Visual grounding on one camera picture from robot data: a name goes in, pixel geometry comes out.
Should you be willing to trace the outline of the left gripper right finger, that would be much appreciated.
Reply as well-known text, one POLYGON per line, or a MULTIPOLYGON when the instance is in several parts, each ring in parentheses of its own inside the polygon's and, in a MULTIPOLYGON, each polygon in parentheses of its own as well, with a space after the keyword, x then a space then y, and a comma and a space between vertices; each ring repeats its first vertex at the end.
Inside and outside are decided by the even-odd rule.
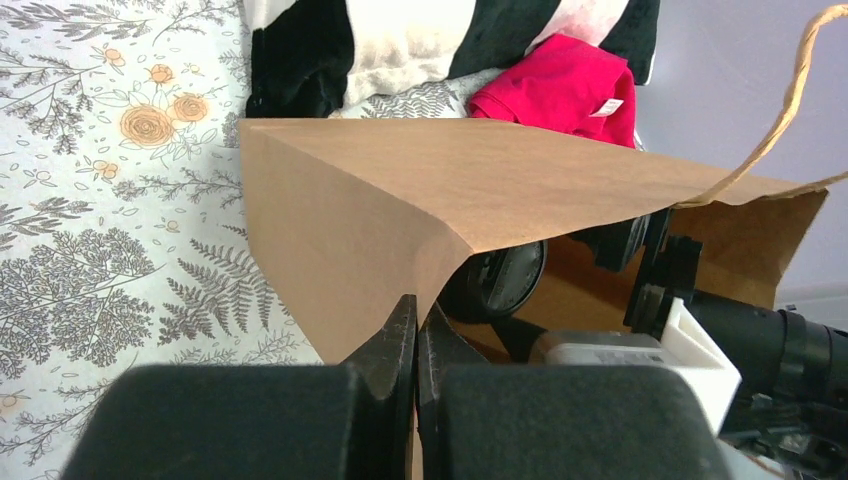
POLYGON ((682 377, 655 366, 493 364, 433 307, 418 336, 421 479, 726 479, 682 377))

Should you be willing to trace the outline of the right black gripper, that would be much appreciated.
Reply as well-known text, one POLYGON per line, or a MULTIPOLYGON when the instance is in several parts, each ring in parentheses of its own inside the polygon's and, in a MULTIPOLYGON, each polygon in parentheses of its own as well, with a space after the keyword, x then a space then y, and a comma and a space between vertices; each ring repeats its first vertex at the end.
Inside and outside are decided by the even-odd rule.
POLYGON ((659 340, 672 301, 689 302, 695 290, 703 244, 668 232, 670 208, 608 225, 587 228, 569 237, 589 247, 594 265, 619 273, 641 253, 641 263, 624 316, 633 333, 659 340))

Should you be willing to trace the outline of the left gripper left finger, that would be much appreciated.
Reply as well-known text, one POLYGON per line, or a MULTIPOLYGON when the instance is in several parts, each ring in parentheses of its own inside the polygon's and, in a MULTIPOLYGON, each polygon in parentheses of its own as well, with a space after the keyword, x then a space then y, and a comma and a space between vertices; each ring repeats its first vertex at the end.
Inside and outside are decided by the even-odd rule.
POLYGON ((417 302, 336 365, 146 365, 119 376, 66 479, 407 479, 417 302))

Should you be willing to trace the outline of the black plastic cup lid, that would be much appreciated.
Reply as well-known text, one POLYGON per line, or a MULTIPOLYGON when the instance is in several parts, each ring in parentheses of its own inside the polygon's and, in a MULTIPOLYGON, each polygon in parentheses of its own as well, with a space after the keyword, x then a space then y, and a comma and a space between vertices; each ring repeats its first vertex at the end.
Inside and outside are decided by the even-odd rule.
POLYGON ((545 240, 469 257, 438 295, 444 313, 465 324, 488 324, 517 312, 536 290, 548 257, 545 240))

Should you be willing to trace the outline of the brown paper bag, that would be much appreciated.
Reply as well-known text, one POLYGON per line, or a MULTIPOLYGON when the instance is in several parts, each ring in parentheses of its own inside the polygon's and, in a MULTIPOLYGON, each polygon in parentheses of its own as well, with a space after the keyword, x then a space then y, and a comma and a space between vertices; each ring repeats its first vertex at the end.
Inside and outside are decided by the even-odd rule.
POLYGON ((537 127, 468 116, 473 94, 505 68, 375 95, 326 118, 240 122, 251 253, 322 365, 417 302, 412 474, 418 471, 418 336, 471 256, 545 240, 542 278, 514 314, 450 325, 489 362, 526 364, 554 330, 633 333, 624 316, 641 255, 619 273, 594 265, 571 233, 670 208, 669 233, 702 242, 695 286, 762 308, 827 197, 752 174, 798 113, 817 36, 843 4, 813 17, 768 133, 723 170, 537 127))

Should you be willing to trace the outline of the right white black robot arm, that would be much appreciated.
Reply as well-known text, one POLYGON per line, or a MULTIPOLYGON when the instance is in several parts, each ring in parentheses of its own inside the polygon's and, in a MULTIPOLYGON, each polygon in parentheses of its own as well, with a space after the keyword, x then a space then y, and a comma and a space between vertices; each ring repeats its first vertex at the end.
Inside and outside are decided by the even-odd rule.
POLYGON ((805 479, 847 476, 847 334, 788 310, 770 310, 696 288, 703 244, 668 231, 668 209, 572 234, 596 266, 621 272, 642 256, 624 316, 654 338, 686 309, 741 375, 720 430, 738 450, 805 479))

